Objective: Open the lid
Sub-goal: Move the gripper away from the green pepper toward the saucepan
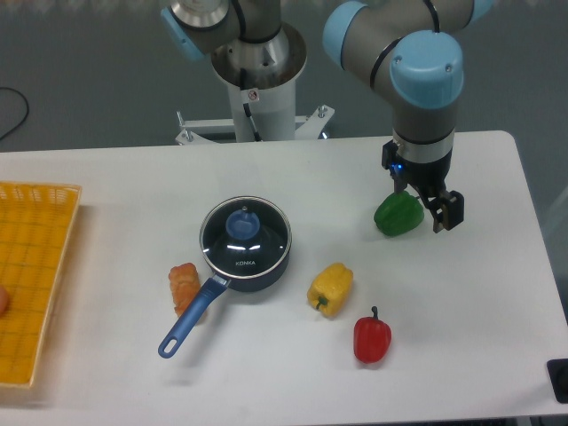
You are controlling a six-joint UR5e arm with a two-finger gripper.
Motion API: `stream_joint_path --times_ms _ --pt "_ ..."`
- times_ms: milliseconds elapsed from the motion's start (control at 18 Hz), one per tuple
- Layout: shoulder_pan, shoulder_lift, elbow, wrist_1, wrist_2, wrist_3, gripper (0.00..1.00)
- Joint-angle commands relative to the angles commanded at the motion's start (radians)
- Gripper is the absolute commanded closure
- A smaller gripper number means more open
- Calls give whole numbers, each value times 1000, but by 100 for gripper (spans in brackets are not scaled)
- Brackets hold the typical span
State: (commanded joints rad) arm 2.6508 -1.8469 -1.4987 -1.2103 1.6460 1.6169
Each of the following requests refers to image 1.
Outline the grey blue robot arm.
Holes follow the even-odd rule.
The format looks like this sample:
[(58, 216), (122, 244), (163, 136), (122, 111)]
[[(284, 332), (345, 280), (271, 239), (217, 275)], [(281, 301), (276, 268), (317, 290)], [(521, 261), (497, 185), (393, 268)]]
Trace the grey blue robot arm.
[[(360, 1), (338, 5), (323, 29), (328, 57), (392, 109), (392, 139), (382, 166), (396, 192), (413, 188), (435, 231), (464, 218), (464, 199), (446, 187), (457, 105), (464, 83), (459, 31), (489, 1)], [(210, 57), (229, 93), (238, 141), (290, 140), (296, 78), (305, 42), (277, 1), (172, 1), (161, 11), (174, 43), (191, 60)]]

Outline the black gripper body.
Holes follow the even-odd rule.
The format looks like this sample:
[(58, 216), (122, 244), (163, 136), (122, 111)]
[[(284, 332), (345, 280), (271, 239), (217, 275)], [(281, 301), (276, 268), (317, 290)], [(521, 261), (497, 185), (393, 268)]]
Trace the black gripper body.
[(407, 186), (436, 190), (446, 189), (446, 176), (450, 170), (452, 151), (444, 154), (434, 154), (433, 160), (419, 161), (408, 160), (401, 156), (402, 148), (395, 140), (391, 140), (383, 146), (382, 166), (390, 172), (390, 176), (399, 176), (407, 182)]

